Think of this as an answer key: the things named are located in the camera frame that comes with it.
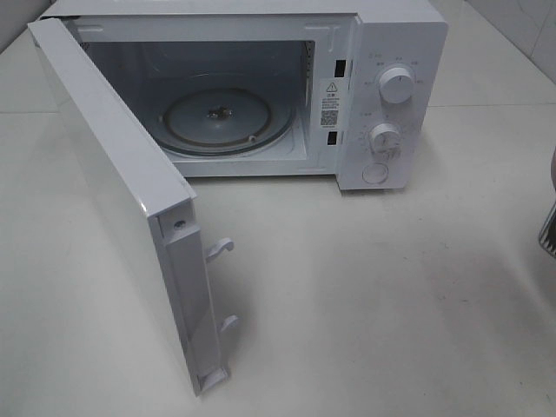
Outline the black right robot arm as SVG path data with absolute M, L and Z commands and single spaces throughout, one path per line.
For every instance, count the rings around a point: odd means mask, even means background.
M 553 151 L 550 173 L 551 173 L 551 180 L 553 183 L 553 187 L 556 188 L 556 149 L 554 149 Z

